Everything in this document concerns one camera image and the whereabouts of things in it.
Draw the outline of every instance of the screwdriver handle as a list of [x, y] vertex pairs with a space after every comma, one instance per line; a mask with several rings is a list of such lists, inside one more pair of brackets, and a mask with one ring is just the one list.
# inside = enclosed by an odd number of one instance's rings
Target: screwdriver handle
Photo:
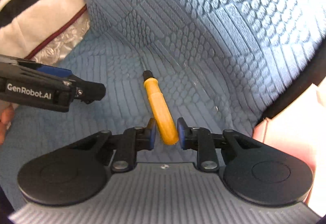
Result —
[[162, 140], [167, 145], [173, 145], [179, 140], [178, 132], [159, 88], [159, 82], [154, 78], [151, 71], [144, 71], [143, 77], [144, 87]]

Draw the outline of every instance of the grey ribbed plate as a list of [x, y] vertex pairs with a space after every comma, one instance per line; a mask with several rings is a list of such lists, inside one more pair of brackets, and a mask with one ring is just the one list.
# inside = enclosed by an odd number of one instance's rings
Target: grey ribbed plate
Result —
[[97, 196], [79, 205], [28, 204], [10, 218], [17, 224], [315, 224], [319, 220], [303, 203], [266, 208], [242, 201], [217, 175], [199, 172], [192, 163], [161, 166], [139, 163], [131, 172], [115, 174]]

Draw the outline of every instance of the blue mat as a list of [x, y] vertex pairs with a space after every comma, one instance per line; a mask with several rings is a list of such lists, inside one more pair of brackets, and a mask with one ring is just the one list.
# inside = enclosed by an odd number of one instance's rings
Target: blue mat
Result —
[[[159, 80], [173, 118], [214, 133], [250, 136], [263, 110], [312, 58], [326, 29], [326, 0], [86, 0], [91, 30], [61, 63], [101, 82], [100, 102], [74, 102], [69, 113], [19, 107], [0, 150], [0, 184], [24, 205], [16, 177], [39, 155], [102, 129], [145, 125], [152, 112], [141, 77]], [[139, 161], [193, 161], [165, 146]]]

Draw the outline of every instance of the silver screw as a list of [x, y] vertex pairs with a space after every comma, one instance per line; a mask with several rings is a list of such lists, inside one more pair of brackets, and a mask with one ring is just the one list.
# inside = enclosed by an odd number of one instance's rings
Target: silver screw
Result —
[[69, 82], [69, 81], [62, 81], [62, 83], [63, 83], [65, 86], [70, 86], [70, 85], [71, 85], [71, 82]]
[[202, 162], [202, 167], [207, 170], [212, 170], [217, 167], [217, 164], [214, 161], [204, 161]]
[[128, 168], [128, 163], [126, 161], [116, 161], [113, 163], [113, 167], [117, 170], [124, 170]]
[[163, 170], [168, 169], [168, 168], [169, 168], [169, 166], [167, 164], [161, 165], [161, 169], [163, 169]]

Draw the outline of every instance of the maroon trim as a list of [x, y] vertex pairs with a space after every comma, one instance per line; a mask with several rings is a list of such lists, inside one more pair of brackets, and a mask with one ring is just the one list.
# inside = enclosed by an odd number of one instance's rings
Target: maroon trim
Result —
[[28, 54], [25, 59], [33, 58], [38, 52], [40, 52], [47, 44], [49, 44], [54, 38], [63, 33], [68, 27], [70, 27], [78, 18], [81, 17], [83, 13], [87, 10], [87, 6], [84, 5], [81, 10], [78, 11], [77, 14], [73, 16], [63, 27], [61, 27], [58, 31], [54, 32], [51, 36], [46, 38], [41, 44], [39, 44], [35, 49], [33, 49], [30, 54]]

